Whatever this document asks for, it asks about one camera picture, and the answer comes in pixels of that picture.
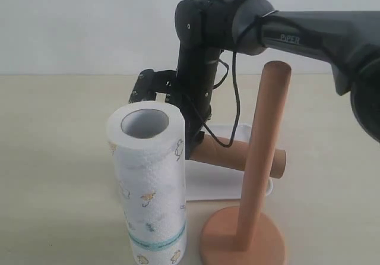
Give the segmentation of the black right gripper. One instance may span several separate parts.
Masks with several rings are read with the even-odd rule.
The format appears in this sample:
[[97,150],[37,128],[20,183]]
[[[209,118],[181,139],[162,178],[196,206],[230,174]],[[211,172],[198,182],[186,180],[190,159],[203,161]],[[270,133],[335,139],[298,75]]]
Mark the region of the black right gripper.
[[221,50],[218,48],[179,48],[176,77],[169,102],[180,109],[185,120],[185,159],[202,142],[203,123],[211,114],[211,95]]

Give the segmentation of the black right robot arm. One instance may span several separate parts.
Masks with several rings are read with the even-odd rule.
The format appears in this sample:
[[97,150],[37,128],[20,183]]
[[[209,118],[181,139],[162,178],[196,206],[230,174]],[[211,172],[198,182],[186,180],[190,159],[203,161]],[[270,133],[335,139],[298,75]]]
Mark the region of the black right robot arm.
[[183,0],[175,10],[179,58],[174,92],[186,123],[186,155],[203,139],[223,51],[255,56],[268,48],[327,62],[337,94],[379,140],[379,12],[277,11],[267,0]]

